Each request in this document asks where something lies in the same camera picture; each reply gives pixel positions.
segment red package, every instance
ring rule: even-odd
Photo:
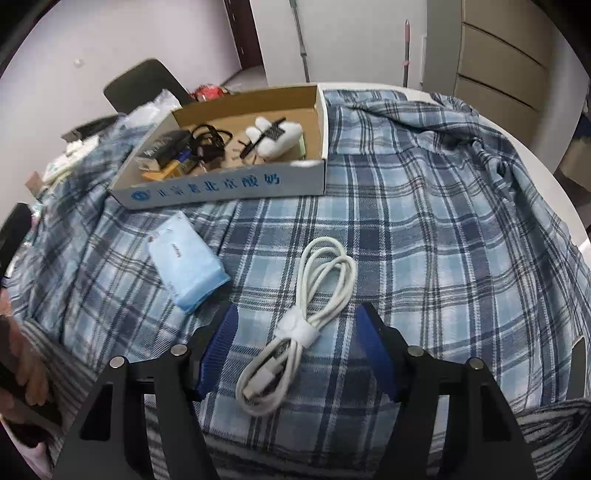
[[[225,93],[226,91],[218,85],[212,85],[211,83],[208,83],[206,85],[197,87],[191,96],[198,102],[207,102],[208,100],[213,100],[214,98],[224,96]]]

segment drawer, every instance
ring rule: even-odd
[[[539,113],[513,98],[470,80],[458,78],[454,95],[472,105],[478,113],[503,127],[526,147],[538,127]]]
[[[463,0],[463,20],[527,53],[545,67],[553,54],[554,28],[531,0]]]
[[[458,73],[536,110],[544,106],[548,71],[506,43],[467,25],[462,27]]]

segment chair backrest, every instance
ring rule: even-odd
[[[154,100],[163,89],[172,93],[182,106],[194,102],[173,74],[156,59],[144,60],[122,73],[105,87],[103,93],[119,113],[131,113]]]

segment blue logo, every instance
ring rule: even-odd
[[[150,199],[150,191],[138,190],[137,192],[133,192],[131,194],[131,198],[133,198],[136,202],[147,202]]]

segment white table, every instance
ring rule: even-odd
[[[382,83],[326,82],[319,83],[319,85],[324,90],[394,90],[396,92],[404,93],[409,100],[435,103],[431,99],[431,96],[426,92],[420,92],[419,90],[411,90],[394,85],[385,85]],[[525,167],[530,174],[531,180],[534,182],[538,192],[540,192],[540,195],[542,195],[546,203],[550,205],[550,208],[552,208],[552,210],[554,210],[569,227],[571,241],[578,247],[583,255],[583,258],[587,262],[587,265],[591,265],[591,243],[589,242],[589,237],[587,236],[583,222],[581,222],[581,218],[579,217],[577,210],[574,208],[569,197],[566,195],[554,176],[546,167],[544,167],[544,164],[524,144],[513,137],[513,135],[503,130],[497,124],[491,122],[488,118],[483,116],[481,116],[481,118],[492,128],[495,128],[499,132],[503,133],[515,147],[515,150],[525,164]]]

